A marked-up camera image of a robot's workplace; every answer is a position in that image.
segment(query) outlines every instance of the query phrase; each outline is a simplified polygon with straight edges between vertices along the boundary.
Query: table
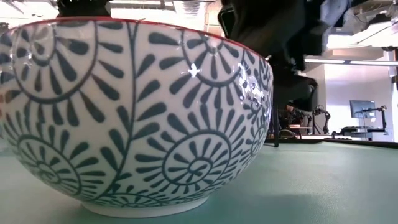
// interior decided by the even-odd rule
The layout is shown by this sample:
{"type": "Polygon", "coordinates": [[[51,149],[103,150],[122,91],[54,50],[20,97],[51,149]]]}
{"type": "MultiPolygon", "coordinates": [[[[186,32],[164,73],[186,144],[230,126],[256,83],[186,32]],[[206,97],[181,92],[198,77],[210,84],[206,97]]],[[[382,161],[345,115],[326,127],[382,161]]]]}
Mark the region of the table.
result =
{"type": "Polygon", "coordinates": [[[149,219],[102,217],[0,152],[1,224],[396,224],[398,151],[323,142],[264,146],[232,184],[189,212],[149,219]]]}

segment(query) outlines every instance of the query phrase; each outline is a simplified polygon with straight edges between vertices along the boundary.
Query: chair leg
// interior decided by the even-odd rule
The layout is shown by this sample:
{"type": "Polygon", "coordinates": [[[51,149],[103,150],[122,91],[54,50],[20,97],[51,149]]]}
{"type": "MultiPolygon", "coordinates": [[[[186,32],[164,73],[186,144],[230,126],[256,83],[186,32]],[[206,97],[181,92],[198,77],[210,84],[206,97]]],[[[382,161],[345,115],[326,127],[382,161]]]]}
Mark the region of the chair leg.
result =
{"type": "Polygon", "coordinates": [[[274,146],[279,147],[279,119],[278,106],[276,104],[272,107],[272,124],[274,127],[274,146]]]}

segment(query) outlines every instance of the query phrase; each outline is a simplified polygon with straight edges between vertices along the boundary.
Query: white wall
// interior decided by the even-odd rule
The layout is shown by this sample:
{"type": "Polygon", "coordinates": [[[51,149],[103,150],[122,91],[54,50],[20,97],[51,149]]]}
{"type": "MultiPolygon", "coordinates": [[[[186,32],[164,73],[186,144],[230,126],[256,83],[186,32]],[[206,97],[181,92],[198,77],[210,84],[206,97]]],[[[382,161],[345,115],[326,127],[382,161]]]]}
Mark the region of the white wall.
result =
{"type": "MultiPolygon", "coordinates": [[[[392,84],[388,67],[355,66],[355,65],[323,65],[307,72],[308,77],[315,78],[319,83],[319,104],[326,105],[331,114],[329,130],[340,132],[345,126],[375,126],[381,127],[381,114],[376,121],[351,118],[350,100],[374,100],[376,106],[387,106],[386,122],[389,135],[374,133],[375,141],[394,141],[392,120],[392,84]]],[[[323,126],[321,116],[316,118],[319,126],[323,126]]]]}

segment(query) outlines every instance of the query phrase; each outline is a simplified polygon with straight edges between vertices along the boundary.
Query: patterned bowl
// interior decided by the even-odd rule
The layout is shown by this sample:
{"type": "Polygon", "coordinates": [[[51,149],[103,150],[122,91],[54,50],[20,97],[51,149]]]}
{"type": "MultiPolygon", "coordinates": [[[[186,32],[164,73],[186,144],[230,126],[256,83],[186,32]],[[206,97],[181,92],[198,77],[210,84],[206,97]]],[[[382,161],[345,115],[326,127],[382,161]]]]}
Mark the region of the patterned bowl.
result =
{"type": "Polygon", "coordinates": [[[19,161],[114,217],[203,204],[262,147],[272,70],[254,52],[182,27],[68,18],[0,39],[0,119],[19,161]]]}

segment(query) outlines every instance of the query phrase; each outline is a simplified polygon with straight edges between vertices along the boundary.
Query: green tabletop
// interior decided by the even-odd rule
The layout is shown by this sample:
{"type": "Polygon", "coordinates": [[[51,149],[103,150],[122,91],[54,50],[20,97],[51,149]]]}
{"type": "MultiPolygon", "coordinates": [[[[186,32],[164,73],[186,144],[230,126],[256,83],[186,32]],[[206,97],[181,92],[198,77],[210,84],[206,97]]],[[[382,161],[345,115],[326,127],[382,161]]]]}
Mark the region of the green tabletop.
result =
{"type": "Polygon", "coordinates": [[[398,223],[398,151],[344,144],[264,146],[232,184],[189,212],[120,219],[35,179],[0,142],[1,224],[398,223]]]}

